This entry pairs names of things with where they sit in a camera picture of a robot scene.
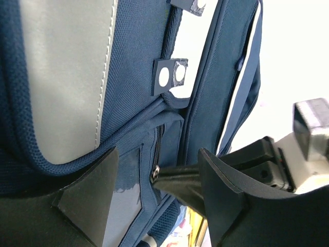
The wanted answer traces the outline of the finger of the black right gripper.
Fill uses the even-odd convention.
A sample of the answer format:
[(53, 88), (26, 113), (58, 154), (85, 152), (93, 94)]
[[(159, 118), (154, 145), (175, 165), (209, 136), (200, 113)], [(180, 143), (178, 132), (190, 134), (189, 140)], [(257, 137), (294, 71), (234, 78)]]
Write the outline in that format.
[(198, 166), (157, 167), (150, 182), (154, 188), (174, 196), (199, 215), (206, 215)]

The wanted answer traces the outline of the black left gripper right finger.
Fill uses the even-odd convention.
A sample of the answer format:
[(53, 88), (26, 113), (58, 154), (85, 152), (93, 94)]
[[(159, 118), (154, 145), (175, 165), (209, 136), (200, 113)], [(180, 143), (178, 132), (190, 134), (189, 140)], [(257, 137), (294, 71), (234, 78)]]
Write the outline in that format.
[(328, 246), (328, 187), (294, 194), (198, 152), (213, 246)]

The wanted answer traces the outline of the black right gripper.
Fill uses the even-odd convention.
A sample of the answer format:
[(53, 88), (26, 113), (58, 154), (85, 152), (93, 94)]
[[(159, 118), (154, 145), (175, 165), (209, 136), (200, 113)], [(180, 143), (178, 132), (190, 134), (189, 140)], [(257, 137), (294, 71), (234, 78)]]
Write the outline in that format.
[(273, 188), (294, 193), (328, 185), (328, 101), (294, 103), (293, 131), (274, 141), (265, 136), (221, 156), (234, 169)]

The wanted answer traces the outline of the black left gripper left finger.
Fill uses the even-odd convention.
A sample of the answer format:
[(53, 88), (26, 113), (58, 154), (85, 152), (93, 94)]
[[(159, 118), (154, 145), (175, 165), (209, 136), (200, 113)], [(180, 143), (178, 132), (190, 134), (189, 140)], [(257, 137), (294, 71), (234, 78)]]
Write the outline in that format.
[(87, 167), (1, 197), (1, 246), (102, 246), (117, 148)]

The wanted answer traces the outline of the navy blue student backpack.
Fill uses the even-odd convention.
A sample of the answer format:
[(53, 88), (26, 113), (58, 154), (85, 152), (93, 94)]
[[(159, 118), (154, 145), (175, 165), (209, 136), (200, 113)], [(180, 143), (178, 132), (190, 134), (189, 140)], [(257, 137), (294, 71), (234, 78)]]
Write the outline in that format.
[(1, 1), (1, 197), (117, 148), (102, 246), (161, 246), (157, 167), (228, 151), (260, 88), (262, 1)]

